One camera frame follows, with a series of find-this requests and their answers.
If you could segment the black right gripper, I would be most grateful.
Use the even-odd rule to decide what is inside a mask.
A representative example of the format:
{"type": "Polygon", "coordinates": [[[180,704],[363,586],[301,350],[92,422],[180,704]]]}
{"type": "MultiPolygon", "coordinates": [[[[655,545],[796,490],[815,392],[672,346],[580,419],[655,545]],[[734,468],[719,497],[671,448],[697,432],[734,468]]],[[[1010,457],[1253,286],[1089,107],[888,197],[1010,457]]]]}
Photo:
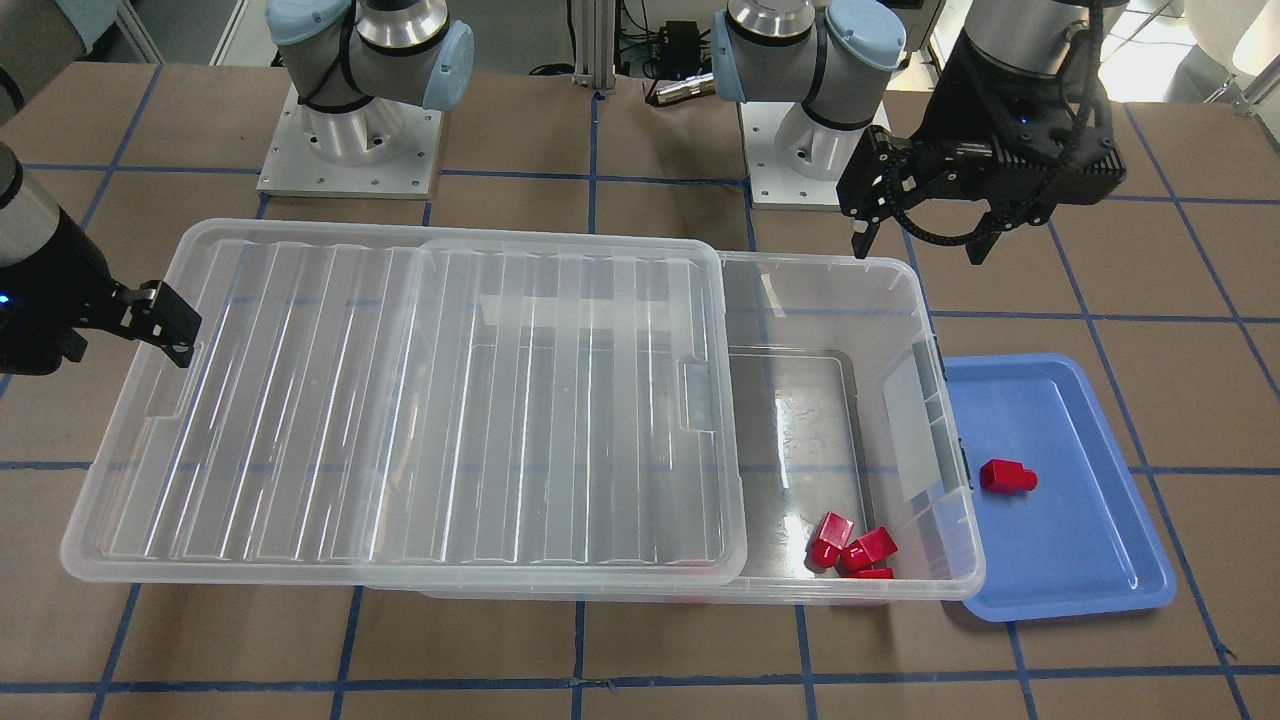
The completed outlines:
{"type": "Polygon", "coordinates": [[[79,328],[109,331],[151,345],[187,369],[202,316],[163,281],[129,288],[111,277],[106,258],[60,210],[47,242],[1,270],[1,372],[49,375],[81,363],[88,347],[79,328]]]}

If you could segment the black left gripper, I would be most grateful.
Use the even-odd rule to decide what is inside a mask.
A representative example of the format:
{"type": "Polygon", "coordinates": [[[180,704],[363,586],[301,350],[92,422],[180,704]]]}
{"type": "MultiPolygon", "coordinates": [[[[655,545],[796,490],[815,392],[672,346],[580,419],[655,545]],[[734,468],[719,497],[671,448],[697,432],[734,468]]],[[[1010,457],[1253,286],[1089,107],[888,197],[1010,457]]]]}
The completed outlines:
{"type": "Polygon", "coordinates": [[[965,243],[979,266],[1004,234],[1110,196],[1117,145],[1098,77],[1103,36],[964,29],[916,129],[869,127],[838,179],[855,258],[868,258],[883,219],[904,222],[925,201],[987,204],[965,243]]]}

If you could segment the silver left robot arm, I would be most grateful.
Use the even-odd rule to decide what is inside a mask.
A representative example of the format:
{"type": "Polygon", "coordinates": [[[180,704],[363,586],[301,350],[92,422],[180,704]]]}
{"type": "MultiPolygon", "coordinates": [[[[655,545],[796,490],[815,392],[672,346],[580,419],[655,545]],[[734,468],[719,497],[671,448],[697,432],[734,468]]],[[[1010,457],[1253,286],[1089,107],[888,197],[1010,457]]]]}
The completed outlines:
{"type": "Polygon", "coordinates": [[[787,102],[788,164],[833,181],[865,258],[892,218],[982,264],[1000,237],[1061,205],[1101,202],[1126,178],[1100,79],[1121,1],[974,1],[916,129],[874,114],[908,33],[878,1],[730,1],[712,26],[717,94],[787,102]]]}

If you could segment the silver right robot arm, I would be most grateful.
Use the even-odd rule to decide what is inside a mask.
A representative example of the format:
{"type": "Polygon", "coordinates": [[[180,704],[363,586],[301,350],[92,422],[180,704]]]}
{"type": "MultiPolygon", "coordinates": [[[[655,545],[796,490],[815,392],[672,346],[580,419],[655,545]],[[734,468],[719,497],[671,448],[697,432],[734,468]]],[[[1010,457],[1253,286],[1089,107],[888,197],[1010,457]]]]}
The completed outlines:
{"type": "MultiPolygon", "coordinates": [[[[114,1],[3,4],[3,119],[17,117],[113,26],[114,1]]],[[[472,29],[443,1],[270,1],[271,41],[297,101],[321,117],[378,101],[447,111],[474,69],[472,29]]],[[[47,375],[83,359],[83,331],[159,347],[187,368],[201,315],[169,284],[116,281],[83,228],[3,149],[3,370],[47,375]]]]}

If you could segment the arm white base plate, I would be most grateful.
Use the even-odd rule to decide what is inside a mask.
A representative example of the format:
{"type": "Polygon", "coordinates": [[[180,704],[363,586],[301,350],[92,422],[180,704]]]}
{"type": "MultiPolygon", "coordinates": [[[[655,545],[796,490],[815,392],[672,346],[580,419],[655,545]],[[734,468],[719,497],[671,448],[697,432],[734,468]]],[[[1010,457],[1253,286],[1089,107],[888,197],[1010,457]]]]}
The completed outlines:
{"type": "Polygon", "coordinates": [[[385,99],[326,114],[288,90],[257,190],[273,197],[428,200],[444,114],[385,99]]]}
{"type": "Polygon", "coordinates": [[[739,105],[751,201],[756,208],[840,210],[836,183],[863,133],[813,120],[799,102],[739,105]]]}

